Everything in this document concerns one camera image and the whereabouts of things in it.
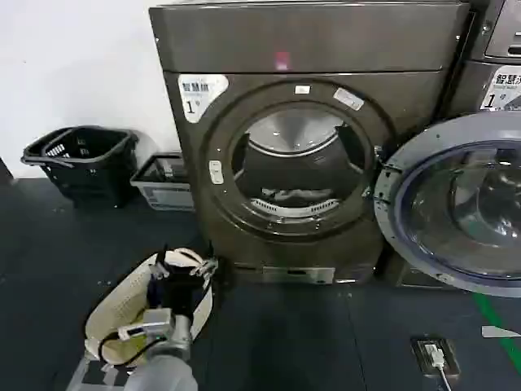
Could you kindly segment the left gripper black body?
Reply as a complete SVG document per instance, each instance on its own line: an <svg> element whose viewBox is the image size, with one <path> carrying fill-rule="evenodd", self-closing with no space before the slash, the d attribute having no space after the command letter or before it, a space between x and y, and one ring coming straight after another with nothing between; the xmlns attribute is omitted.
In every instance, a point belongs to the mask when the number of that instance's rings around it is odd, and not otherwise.
<svg viewBox="0 0 521 391"><path fill-rule="evenodd" d="M194 318L194 312L206 293L204 278L193 273L193 269L175 267L168 277L157 283L160 305L189 320Z"/></svg>

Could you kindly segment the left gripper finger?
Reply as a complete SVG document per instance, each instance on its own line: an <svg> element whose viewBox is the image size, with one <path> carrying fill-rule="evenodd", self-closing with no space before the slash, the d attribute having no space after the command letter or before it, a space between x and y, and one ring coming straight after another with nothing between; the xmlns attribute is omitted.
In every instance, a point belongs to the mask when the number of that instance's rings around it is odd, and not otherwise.
<svg viewBox="0 0 521 391"><path fill-rule="evenodd" d="M193 253L191 257L198 262L198 265L190 271L192 276L213 276L219 267L219 259L215 254L212 242L209 242L204 257L198 253Z"/></svg>
<svg viewBox="0 0 521 391"><path fill-rule="evenodd" d="M170 276L169 270L166 268L165 258L169 247L167 244L155 255L155 261L149 265L149 269L154 279L162 280Z"/></svg>

